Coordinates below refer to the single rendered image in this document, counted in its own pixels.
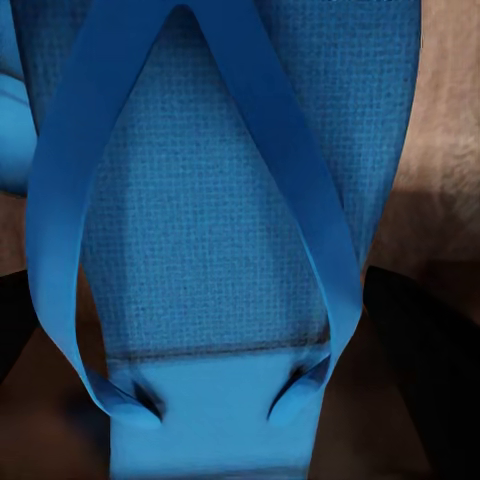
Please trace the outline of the sandal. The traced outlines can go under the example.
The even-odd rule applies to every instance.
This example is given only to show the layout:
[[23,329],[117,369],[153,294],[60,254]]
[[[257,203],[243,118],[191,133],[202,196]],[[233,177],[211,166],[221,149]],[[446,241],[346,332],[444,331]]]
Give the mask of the sandal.
[[38,137],[9,0],[0,0],[0,192],[27,199]]
[[[39,323],[109,480],[307,480],[362,313],[421,0],[9,0],[38,143]],[[108,381],[81,360],[82,263]]]

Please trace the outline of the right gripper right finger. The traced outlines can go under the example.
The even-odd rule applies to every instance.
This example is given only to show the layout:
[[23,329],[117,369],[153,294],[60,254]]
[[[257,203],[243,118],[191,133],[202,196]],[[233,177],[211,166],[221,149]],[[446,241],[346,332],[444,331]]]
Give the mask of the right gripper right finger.
[[436,480],[480,480],[480,326],[376,265],[363,303]]

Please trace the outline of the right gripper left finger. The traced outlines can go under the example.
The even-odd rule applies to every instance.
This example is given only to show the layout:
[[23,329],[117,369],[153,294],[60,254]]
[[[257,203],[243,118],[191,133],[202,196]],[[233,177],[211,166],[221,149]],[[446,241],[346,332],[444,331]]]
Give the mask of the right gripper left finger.
[[0,276],[0,387],[38,326],[27,270]]

